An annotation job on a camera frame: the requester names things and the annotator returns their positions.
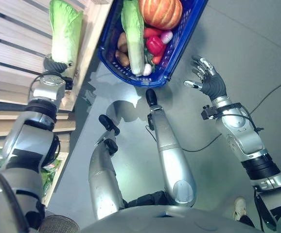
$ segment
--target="red vegetable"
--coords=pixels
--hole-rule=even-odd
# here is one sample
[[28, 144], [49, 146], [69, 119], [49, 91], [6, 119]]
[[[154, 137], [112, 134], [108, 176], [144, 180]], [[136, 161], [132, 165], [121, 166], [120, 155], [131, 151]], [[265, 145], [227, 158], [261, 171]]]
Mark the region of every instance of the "red vegetable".
[[144, 38], [149, 38], [153, 35], [161, 35], [163, 31], [157, 28], [145, 28], [144, 29]]
[[160, 61], [161, 61], [161, 59], [162, 59], [162, 57], [163, 57], [163, 54], [164, 54], [165, 49], [166, 49], [166, 45], [164, 45], [164, 47], [163, 47], [161, 53], [160, 53], [158, 56], [154, 56], [154, 57], [152, 58], [152, 62], [153, 62], [154, 64], [158, 65], [158, 64], [160, 63]]
[[164, 43], [158, 36], [153, 35], [147, 39], [146, 46], [151, 54], [158, 56], [164, 48]]

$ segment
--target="sneaker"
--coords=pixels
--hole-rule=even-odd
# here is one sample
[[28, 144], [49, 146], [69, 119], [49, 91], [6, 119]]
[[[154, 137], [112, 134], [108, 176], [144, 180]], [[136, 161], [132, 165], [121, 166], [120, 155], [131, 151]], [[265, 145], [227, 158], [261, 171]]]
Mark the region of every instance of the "sneaker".
[[233, 217], [236, 221], [239, 221], [243, 215], [246, 215], [246, 200], [243, 197], [238, 197], [234, 201]]

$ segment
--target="orange pumpkin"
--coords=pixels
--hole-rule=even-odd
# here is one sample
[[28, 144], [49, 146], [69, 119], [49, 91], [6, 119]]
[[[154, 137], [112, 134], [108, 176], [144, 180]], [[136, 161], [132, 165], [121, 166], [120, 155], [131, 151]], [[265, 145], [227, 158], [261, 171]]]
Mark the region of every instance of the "orange pumpkin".
[[161, 30], [170, 30], [180, 21], [183, 6], [180, 0], [139, 0], [144, 21]]

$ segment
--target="blue basket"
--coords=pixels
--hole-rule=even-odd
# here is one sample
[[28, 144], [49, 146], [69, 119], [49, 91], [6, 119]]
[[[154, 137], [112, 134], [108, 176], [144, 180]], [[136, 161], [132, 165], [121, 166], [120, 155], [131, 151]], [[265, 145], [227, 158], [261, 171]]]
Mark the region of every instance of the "blue basket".
[[114, 75], [126, 83], [143, 87], [165, 85], [166, 81], [171, 79], [171, 74], [184, 52], [206, 2], [207, 0], [181, 0], [182, 18], [172, 30], [173, 39], [168, 43], [160, 64], [151, 75], [136, 77], [130, 67], [121, 66], [115, 57], [119, 35], [123, 32], [121, 24], [123, 0], [114, 0], [100, 38], [98, 57]]

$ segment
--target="gray floor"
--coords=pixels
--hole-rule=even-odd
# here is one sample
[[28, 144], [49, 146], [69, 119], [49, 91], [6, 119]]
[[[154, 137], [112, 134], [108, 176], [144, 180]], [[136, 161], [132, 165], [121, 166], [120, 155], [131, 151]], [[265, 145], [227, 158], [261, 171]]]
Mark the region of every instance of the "gray floor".
[[[281, 83], [281, 1], [210, 0], [177, 65], [172, 80], [156, 89], [180, 144], [198, 149], [219, 133], [214, 121], [203, 121], [202, 106], [210, 104], [202, 93], [183, 86], [191, 73], [192, 54], [208, 58], [225, 80], [228, 94], [249, 110]], [[93, 145], [104, 132], [98, 123], [100, 114], [110, 116], [121, 129], [117, 137], [119, 151], [112, 161], [123, 197], [138, 196], [163, 189], [157, 148], [145, 130], [148, 106], [144, 88], [130, 86], [115, 78], [103, 64], [86, 79], [76, 105], [79, 124], [59, 187], [49, 210], [74, 219], [81, 228], [93, 223], [88, 188], [88, 165]], [[92, 106], [88, 100], [94, 99]], [[81, 118], [89, 115], [82, 127]], [[281, 169], [281, 88], [271, 94], [254, 112], [255, 124], [269, 153]], [[237, 196], [247, 200], [247, 212], [259, 228], [253, 203], [253, 190], [238, 160], [223, 137], [207, 149], [186, 153], [198, 188], [195, 208], [231, 218]]]

